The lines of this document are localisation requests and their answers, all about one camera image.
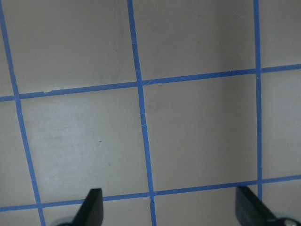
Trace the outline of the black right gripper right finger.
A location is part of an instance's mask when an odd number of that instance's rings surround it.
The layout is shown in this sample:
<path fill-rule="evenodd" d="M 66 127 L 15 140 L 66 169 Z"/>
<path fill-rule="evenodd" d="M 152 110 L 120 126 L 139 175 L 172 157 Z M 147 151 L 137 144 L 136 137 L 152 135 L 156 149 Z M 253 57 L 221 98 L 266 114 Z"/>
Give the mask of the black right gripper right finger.
<path fill-rule="evenodd" d="M 235 215 L 241 226 L 278 226 L 276 216 L 247 186 L 236 187 Z"/>

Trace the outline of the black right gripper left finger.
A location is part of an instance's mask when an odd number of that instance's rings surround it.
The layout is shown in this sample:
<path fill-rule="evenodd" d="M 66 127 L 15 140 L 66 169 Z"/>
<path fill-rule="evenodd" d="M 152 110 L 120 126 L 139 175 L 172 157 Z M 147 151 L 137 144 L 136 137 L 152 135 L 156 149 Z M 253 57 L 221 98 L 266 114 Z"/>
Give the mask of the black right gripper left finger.
<path fill-rule="evenodd" d="M 103 223 L 103 194 L 101 188 L 89 191 L 79 211 L 71 222 L 72 226 L 101 226 Z"/>

